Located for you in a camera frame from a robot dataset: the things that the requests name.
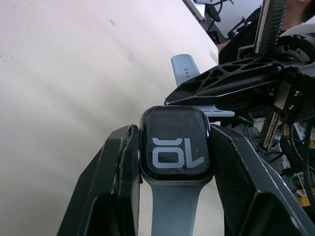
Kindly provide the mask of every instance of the cable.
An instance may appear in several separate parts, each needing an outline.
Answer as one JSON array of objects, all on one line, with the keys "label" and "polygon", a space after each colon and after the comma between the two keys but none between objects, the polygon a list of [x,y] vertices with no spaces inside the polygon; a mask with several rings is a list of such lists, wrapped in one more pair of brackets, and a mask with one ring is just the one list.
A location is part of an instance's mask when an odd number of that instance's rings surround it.
[{"label": "cable", "polygon": [[312,191],[312,185],[310,180],[310,143],[312,134],[313,119],[310,118],[307,121],[307,126],[305,130],[305,141],[304,141],[304,158],[303,158],[303,177],[304,185],[307,197],[310,201],[311,208],[315,213],[315,197]]},{"label": "cable", "polygon": [[[303,158],[301,157],[301,155],[299,154],[298,150],[296,149],[295,143],[293,141],[293,131],[294,131],[294,123],[290,126],[290,136],[289,136],[289,140],[290,140],[290,144],[291,147],[293,148],[293,151],[295,153],[295,155],[300,158],[301,161],[303,161]],[[315,173],[315,169],[313,167],[310,166],[310,169],[313,173]]]},{"label": "cable", "polygon": [[[222,8],[223,8],[223,0],[220,0],[220,9],[219,9],[219,11],[218,11],[218,14],[220,14],[220,12],[222,11]],[[206,32],[208,32],[209,30],[211,30],[211,28],[212,28],[212,26],[213,26],[214,23],[215,23],[215,20],[212,20],[212,22],[211,22],[211,24],[210,24],[210,26],[209,26],[209,28],[207,29]]]}]

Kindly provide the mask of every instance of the watch band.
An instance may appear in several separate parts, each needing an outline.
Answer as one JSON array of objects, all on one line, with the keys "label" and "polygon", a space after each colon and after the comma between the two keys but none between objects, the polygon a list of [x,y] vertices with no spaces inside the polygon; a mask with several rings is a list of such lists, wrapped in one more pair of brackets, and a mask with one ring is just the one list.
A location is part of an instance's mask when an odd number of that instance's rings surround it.
[{"label": "watch band", "polygon": [[204,185],[155,185],[152,236],[192,236],[199,194]]}]

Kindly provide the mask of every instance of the watch face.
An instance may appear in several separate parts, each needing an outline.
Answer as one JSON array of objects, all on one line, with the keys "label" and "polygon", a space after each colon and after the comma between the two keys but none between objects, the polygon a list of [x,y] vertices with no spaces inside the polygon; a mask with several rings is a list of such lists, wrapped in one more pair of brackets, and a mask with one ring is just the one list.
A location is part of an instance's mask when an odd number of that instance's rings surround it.
[{"label": "watch face", "polygon": [[140,165],[156,181],[203,181],[213,175],[210,126],[189,106],[148,109],[141,119]]}]

